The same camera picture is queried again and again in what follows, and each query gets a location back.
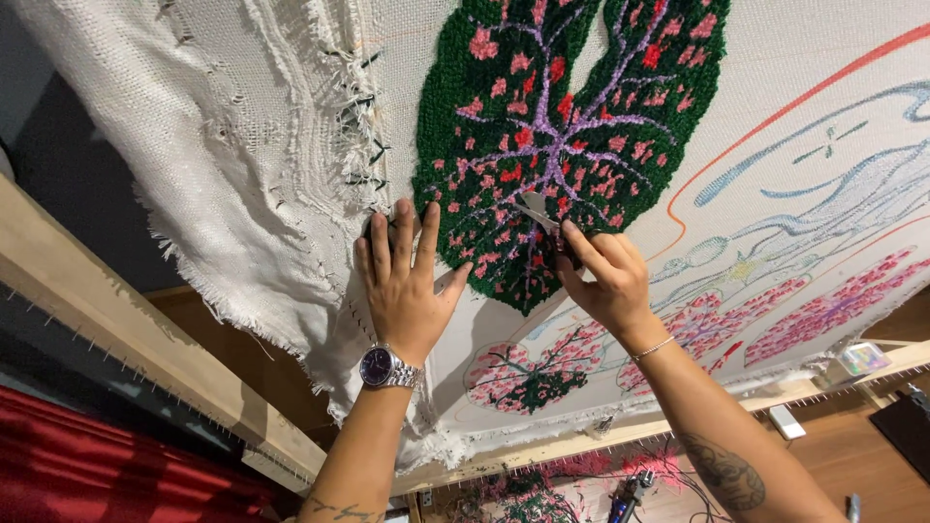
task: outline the tattoo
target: tattoo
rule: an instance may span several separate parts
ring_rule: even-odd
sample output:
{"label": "tattoo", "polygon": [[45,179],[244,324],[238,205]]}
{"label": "tattoo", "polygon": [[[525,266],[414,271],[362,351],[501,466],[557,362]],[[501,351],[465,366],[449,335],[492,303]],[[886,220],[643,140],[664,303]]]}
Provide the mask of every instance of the tattoo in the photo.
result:
{"label": "tattoo", "polygon": [[307,498],[307,508],[311,514],[326,510],[334,513],[332,515],[333,521],[342,521],[344,523],[381,523],[384,521],[384,513],[355,512],[354,509],[357,507],[358,503],[339,508],[323,503],[313,496]]}
{"label": "tattoo", "polygon": [[697,475],[724,508],[751,510],[765,501],[765,484],[746,460],[697,434],[679,439]]}

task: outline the watch face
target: watch face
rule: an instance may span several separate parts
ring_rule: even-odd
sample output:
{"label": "watch face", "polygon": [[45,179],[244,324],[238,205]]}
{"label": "watch face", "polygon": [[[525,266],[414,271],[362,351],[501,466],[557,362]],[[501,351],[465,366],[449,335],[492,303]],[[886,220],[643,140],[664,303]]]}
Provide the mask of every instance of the watch face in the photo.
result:
{"label": "watch face", "polygon": [[381,347],[370,349],[359,366],[362,380],[369,385],[381,385],[391,376],[391,353]]}

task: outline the red curtain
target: red curtain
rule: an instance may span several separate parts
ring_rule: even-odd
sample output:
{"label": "red curtain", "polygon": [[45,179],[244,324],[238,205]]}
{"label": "red curtain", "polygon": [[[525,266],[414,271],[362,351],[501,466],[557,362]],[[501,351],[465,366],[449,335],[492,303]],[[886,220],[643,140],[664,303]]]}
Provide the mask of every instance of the red curtain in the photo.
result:
{"label": "red curtain", "polygon": [[0,386],[0,521],[256,523],[271,498],[198,456]]}

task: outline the wristwatch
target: wristwatch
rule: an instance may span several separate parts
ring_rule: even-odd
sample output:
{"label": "wristwatch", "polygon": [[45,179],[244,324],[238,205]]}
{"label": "wristwatch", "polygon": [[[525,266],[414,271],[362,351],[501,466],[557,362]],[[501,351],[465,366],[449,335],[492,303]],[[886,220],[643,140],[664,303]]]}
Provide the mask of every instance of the wristwatch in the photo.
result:
{"label": "wristwatch", "polygon": [[417,389],[423,381],[423,369],[404,363],[387,343],[365,351],[358,370],[362,374],[362,381],[372,387],[400,385]]}

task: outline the silver bracelet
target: silver bracelet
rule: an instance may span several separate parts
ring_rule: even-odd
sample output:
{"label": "silver bracelet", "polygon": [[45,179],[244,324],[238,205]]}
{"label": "silver bracelet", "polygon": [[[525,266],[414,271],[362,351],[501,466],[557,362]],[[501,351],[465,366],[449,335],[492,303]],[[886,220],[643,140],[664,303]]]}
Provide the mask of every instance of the silver bracelet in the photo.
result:
{"label": "silver bracelet", "polygon": [[662,342],[662,343],[660,343],[660,344],[658,344],[658,345],[649,347],[649,350],[647,350],[647,351],[645,351],[645,352],[642,352],[642,353],[640,353],[640,354],[638,354],[638,355],[630,355],[630,357],[633,358],[633,361],[635,361],[636,363],[639,363],[639,360],[640,360],[643,356],[645,356],[645,355],[647,355],[647,354],[650,354],[650,353],[654,353],[654,352],[657,351],[658,349],[661,349],[661,348],[662,348],[662,345],[665,345],[666,343],[671,342],[671,341],[673,341],[674,339],[675,339],[674,336],[669,336],[669,338],[668,338],[666,341],[664,341],[664,342]]}

